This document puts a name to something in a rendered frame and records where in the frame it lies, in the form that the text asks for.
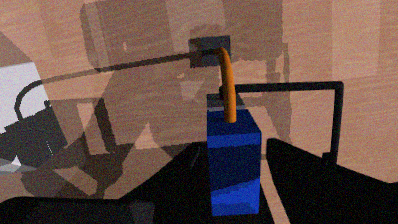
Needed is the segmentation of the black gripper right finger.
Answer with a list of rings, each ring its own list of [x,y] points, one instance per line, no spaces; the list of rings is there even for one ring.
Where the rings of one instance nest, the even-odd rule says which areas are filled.
[[[398,182],[386,183],[278,138],[266,160],[291,224],[398,224]]]

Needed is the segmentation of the black power cord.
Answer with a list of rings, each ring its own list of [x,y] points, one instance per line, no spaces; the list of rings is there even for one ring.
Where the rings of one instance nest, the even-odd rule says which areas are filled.
[[[308,91],[308,90],[335,90],[334,113],[332,124],[330,161],[337,164],[339,136],[341,127],[344,84],[343,81],[326,81],[326,82],[289,82],[289,83],[249,83],[235,84],[236,93],[236,110],[246,109],[239,93],[247,92],[288,92],[288,91]],[[224,111],[223,87],[219,87],[219,93],[207,94],[207,112]]]

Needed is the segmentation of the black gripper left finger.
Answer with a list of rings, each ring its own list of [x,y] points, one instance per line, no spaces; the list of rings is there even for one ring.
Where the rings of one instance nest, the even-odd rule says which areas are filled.
[[[201,189],[197,142],[120,199],[17,196],[0,203],[0,224],[197,224]]]

